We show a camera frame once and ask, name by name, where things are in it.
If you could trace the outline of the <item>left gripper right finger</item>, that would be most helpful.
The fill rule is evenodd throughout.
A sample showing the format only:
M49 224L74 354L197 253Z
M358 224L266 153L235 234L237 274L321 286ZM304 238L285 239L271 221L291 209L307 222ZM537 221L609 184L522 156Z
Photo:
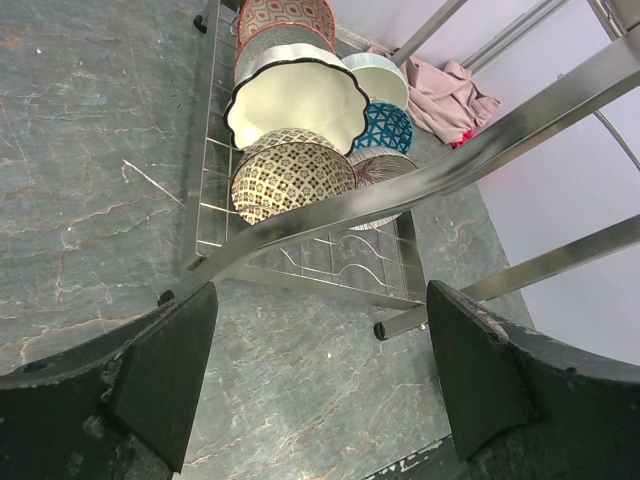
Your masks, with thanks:
M473 479L636 479L639 368L427 286L432 349Z

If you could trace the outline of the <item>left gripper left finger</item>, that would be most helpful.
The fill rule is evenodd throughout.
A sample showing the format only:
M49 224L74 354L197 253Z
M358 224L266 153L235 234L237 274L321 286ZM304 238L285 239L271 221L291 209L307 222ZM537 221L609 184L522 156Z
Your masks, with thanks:
M213 283L1 378L4 479L170 479L208 363Z

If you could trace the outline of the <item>brown cross patterned bowl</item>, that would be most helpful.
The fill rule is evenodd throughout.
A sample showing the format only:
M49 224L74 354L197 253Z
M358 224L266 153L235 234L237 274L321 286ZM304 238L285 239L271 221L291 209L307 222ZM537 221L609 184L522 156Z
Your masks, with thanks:
M283 128L243 151L230 197L240 217L255 225L355 188L353 167L330 141L310 130Z

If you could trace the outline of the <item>blue triangle patterned bowl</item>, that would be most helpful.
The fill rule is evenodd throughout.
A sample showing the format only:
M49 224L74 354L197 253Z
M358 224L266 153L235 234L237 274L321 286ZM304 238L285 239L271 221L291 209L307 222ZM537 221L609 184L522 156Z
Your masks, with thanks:
M407 154L413 144L414 126L408 113L399 106L373 101L367 109L367 130L355 141L355 150L387 147Z

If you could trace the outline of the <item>plain white bowl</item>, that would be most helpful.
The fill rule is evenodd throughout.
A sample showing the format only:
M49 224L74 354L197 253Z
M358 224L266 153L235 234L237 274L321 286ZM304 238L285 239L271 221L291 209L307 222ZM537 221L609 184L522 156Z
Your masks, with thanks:
M372 101L407 108L408 84L404 74L391 60L376 53L361 52L343 57L342 62Z

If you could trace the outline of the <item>white scalloped bowl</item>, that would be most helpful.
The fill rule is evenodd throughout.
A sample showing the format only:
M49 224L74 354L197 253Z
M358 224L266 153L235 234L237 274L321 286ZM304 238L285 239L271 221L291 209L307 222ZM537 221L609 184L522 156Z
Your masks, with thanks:
M366 132L370 99L334 53L308 43L278 45L250 61L224 112L239 150L265 134L301 128L348 155Z

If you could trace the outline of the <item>red patterned bowl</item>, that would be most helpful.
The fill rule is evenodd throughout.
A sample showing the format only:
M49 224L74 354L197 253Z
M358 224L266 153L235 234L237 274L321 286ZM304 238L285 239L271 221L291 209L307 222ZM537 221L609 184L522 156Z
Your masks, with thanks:
M336 19L327 0L249 0L241 7L237 41L243 46L257 32L279 25L308 27L331 49L336 41Z

